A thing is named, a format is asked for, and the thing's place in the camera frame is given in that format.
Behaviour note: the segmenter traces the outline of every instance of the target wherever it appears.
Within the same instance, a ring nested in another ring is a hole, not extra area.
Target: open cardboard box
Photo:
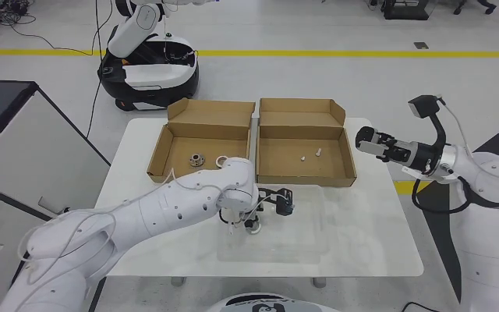
[[[351,186],[357,175],[344,123],[345,110],[333,100],[262,98],[258,182]]]
[[[163,182],[175,169],[180,177],[201,169],[217,169],[218,156],[248,158],[254,102],[197,101],[183,98],[168,106],[147,174]],[[194,168],[189,159],[202,154],[204,164]]]

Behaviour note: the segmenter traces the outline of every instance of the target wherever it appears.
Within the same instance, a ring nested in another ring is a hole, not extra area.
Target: black wheel
[[[128,102],[124,102],[124,101],[116,99],[115,104],[116,104],[117,108],[119,108],[125,112],[131,112],[131,111],[136,110],[136,107],[133,105],[133,103],[128,103]]]

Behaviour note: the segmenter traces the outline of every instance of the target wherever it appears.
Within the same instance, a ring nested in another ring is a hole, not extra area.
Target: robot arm
[[[170,16],[166,5],[203,5],[212,1],[216,0],[117,0],[118,11],[129,18],[118,25],[108,49],[114,56],[124,59],[154,32],[163,16]]]
[[[10,289],[0,312],[74,312],[85,293],[131,247],[150,237],[194,225],[221,207],[256,208],[253,164],[227,159],[220,170],[177,178],[111,211],[70,211],[36,229],[27,243],[33,260]]]
[[[412,201],[424,211],[453,214],[463,211],[471,203],[480,203],[482,207],[499,207],[499,204],[494,202],[494,197],[483,192],[484,185],[487,189],[496,190],[499,187],[499,176],[490,170],[492,165],[478,164],[468,149],[446,144],[444,127],[437,117],[437,112],[440,110],[438,101],[447,108],[447,104],[441,97],[433,95],[421,95],[409,102],[412,113],[416,117],[421,119],[429,117],[433,123],[437,131],[437,140],[434,144],[396,140],[389,134],[365,126],[357,133],[357,149],[374,154],[383,162],[393,161],[405,166],[405,171],[417,178],[412,192]],[[486,158],[493,161],[497,156],[488,155]],[[423,176],[439,183],[455,183],[456,186],[460,186],[458,191],[463,196],[462,205],[450,211],[435,211],[419,205],[416,191],[419,179]]]

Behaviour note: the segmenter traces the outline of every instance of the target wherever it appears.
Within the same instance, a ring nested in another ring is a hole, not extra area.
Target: white table
[[[109,207],[156,185],[146,174],[167,119],[130,121],[97,207]],[[223,277],[419,276],[423,264],[387,166],[354,148],[367,119],[346,119],[358,179],[350,188],[324,188],[330,251],[318,264],[226,262],[217,259],[218,218],[142,242],[109,275]]]

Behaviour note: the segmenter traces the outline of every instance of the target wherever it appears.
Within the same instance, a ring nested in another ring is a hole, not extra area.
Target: table leg
[[[312,278],[312,285],[315,288],[324,288],[326,284],[326,278]]]
[[[171,283],[174,287],[180,287],[180,286],[184,285],[185,282],[186,282],[186,278],[182,278],[182,277],[172,278],[172,280],[171,280]]]

